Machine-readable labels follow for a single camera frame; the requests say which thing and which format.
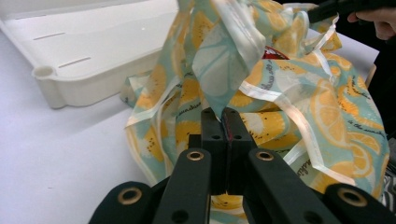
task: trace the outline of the finger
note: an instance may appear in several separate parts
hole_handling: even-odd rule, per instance
[[[376,10],[356,12],[356,16],[365,21],[387,21],[393,23],[396,20],[396,10],[394,7],[381,7]]]
[[[396,35],[396,33],[393,31],[392,27],[388,23],[382,21],[375,21],[374,24],[376,37],[378,37],[378,39],[388,40],[392,36]]]
[[[355,12],[352,12],[352,13],[350,13],[348,16],[347,16],[347,21],[349,21],[349,22],[355,22],[355,21],[358,21],[359,20],[359,18],[356,16],[356,13]]]

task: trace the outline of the white table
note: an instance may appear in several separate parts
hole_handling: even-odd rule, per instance
[[[377,51],[343,41],[337,53],[367,74]],[[87,223],[118,184],[148,183],[123,130],[131,108],[115,95],[51,109],[31,70],[0,31],[0,224]]]

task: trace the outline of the white plastic tray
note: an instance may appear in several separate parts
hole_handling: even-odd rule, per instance
[[[174,0],[0,0],[0,28],[50,107],[83,106],[151,69],[176,13]]]

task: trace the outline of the metal grommet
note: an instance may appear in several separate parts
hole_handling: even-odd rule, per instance
[[[269,152],[259,151],[256,153],[256,157],[262,161],[271,161],[274,159],[274,156]]]
[[[123,189],[119,194],[119,203],[123,205],[130,205],[136,203],[142,197],[142,190],[132,187],[128,189]]]
[[[201,159],[204,158],[204,153],[199,152],[199,151],[192,151],[187,154],[187,158],[190,161],[200,161]]]
[[[350,205],[356,207],[364,207],[367,205],[367,200],[354,189],[340,188],[337,194],[338,197]]]

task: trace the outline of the patterned fabric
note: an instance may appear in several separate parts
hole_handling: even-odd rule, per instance
[[[120,95],[134,108],[131,153],[152,185],[200,133],[201,111],[228,106],[307,186],[345,182],[380,197],[389,157],[382,121],[353,65],[331,53],[341,46],[337,18],[309,24],[312,6],[179,1],[159,61],[127,78]],[[319,34],[308,38],[310,27]],[[241,201],[212,197],[212,222],[245,223]]]

